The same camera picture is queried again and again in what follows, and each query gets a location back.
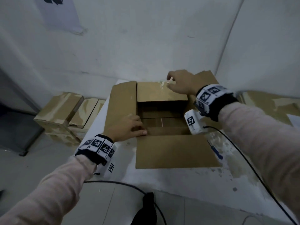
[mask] pink sleeve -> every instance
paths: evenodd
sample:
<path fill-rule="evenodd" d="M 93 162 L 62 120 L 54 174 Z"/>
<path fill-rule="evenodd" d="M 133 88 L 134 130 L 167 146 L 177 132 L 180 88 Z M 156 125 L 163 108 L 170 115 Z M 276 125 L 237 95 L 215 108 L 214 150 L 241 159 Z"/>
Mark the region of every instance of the pink sleeve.
<path fill-rule="evenodd" d="M 0 218 L 0 224 L 61 224 L 62 218 L 78 202 L 83 182 L 96 168 L 84 155 L 58 167 L 40 182 L 25 199 Z"/>
<path fill-rule="evenodd" d="M 300 132 L 238 102 L 225 106 L 218 117 L 270 189 L 300 218 Z"/>

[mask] blue screwdriver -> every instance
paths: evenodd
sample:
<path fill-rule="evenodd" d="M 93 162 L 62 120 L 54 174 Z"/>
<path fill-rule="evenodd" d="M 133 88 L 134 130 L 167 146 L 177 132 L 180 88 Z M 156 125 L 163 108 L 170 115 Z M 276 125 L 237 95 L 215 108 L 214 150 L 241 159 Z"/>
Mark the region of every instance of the blue screwdriver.
<path fill-rule="evenodd" d="M 211 144 L 209 143 L 210 147 L 212 148 L 212 150 L 215 152 L 215 154 L 218 156 L 219 159 L 223 159 L 223 156 L 220 155 L 220 153 L 218 152 L 218 150 L 214 147 L 214 146 L 211 146 Z"/>

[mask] table surface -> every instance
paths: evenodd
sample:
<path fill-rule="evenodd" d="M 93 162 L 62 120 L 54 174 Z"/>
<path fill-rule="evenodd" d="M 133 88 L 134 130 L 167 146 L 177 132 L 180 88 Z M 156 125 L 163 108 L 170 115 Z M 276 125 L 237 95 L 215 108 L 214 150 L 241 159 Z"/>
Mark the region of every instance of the table surface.
<path fill-rule="evenodd" d="M 116 84 L 123 82 L 126 81 L 118 80 Z M 109 97 L 83 141 L 103 132 L 108 103 Z M 219 160 L 222 167 L 136 169 L 137 141 L 133 138 L 116 143 L 117 151 L 112 158 L 115 167 L 109 180 L 289 221 L 230 142 L 218 132 L 208 133 L 206 137 L 211 145 L 223 155 L 224 159 Z M 282 205 L 295 218 L 283 203 Z"/>

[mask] floor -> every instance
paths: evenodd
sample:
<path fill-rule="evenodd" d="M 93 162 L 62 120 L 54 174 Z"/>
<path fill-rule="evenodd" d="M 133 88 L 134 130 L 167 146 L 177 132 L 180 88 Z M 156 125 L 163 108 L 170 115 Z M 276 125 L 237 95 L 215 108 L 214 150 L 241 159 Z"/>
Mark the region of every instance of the floor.
<path fill-rule="evenodd" d="M 39 181 L 56 167 L 65 163 L 73 148 L 52 141 L 45 134 L 32 145 L 25 157 L 0 150 L 0 190 L 5 189 L 0 201 L 0 216 L 26 197 Z M 167 224 L 287 224 L 265 216 L 252 215 L 236 209 L 188 199 L 156 190 L 155 201 Z M 127 186 L 110 183 L 84 184 L 80 201 L 63 219 L 63 225 L 103 224 L 129 225 L 142 207 L 142 194 Z M 163 220 L 157 210 L 158 225 Z"/>

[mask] black cable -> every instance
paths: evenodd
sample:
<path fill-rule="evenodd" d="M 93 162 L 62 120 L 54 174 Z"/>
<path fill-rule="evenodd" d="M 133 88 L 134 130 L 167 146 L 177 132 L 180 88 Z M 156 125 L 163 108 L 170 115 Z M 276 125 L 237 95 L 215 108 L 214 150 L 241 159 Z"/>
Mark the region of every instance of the black cable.
<path fill-rule="evenodd" d="M 103 183 L 114 183 L 114 184 L 119 184 L 119 185 L 125 185 L 125 186 L 129 186 L 133 189 L 136 189 L 137 191 L 140 191 L 141 193 L 143 193 L 144 195 L 146 195 L 146 193 L 139 189 L 138 187 L 134 186 L 134 185 L 130 185 L 127 183 L 123 183 L 123 182 L 119 182 L 119 181 L 102 181 L 102 180 L 96 180 L 96 181 L 85 181 L 84 183 L 92 183 L 92 182 L 103 182 Z M 166 219 L 163 216 L 163 212 L 160 210 L 160 208 L 158 207 L 158 205 L 154 202 L 154 205 L 156 206 L 156 208 L 158 209 L 159 213 L 161 214 L 161 217 L 163 218 L 163 222 L 165 223 L 165 225 L 167 225 Z"/>
<path fill-rule="evenodd" d="M 246 160 L 246 162 L 248 163 L 248 165 L 250 166 L 250 168 L 253 170 L 254 174 L 257 176 L 257 178 L 259 179 L 259 181 L 261 182 L 261 184 L 265 187 L 265 189 L 267 190 L 267 192 L 270 194 L 270 196 L 273 198 L 273 200 L 276 202 L 276 204 L 278 204 L 278 206 L 281 208 L 281 210 L 285 213 L 285 215 L 291 220 L 291 222 L 294 225 L 298 225 L 295 220 L 293 220 L 293 218 L 287 213 L 287 211 L 282 207 L 282 205 L 278 202 L 278 200 L 276 200 L 276 198 L 274 197 L 274 195 L 272 194 L 272 192 L 268 189 L 268 187 L 265 185 L 265 183 L 261 180 L 260 176 L 257 174 L 257 172 L 255 171 L 255 169 L 253 168 L 253 166 L 250 164 L 250 162 L 248 161 L 248 159 L 244 156 L 244 154 L 238 149 L 238 147 L 224 134 L 222 133 L 219 129 L 213 127 L 213 126 L 204 126 L 203 128 L 213 128 L 215 130 L 217 130 L 219 133 L 221 133 L 223 136 L 225 136 L 225 138 L 227 140 L 230 141 L 230 143 L 238 150 L 238 152 L 242 155 L 242 157 Z"/>

